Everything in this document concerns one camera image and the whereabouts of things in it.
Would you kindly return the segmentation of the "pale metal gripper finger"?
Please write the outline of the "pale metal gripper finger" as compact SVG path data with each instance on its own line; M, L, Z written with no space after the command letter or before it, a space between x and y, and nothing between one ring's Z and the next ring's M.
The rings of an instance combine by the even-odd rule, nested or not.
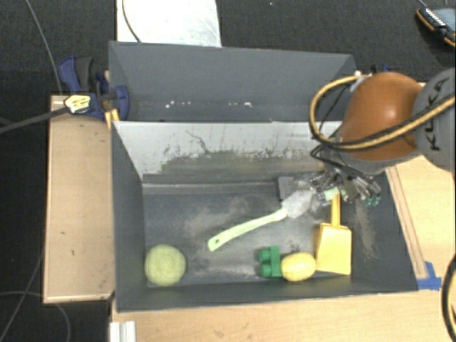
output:
M312 177L309 185L314 191L326 191L330 187L331 178L326 176Z
M315 192L311 198L310 213L320 214L331 206L331 201L335 196L335 190Z

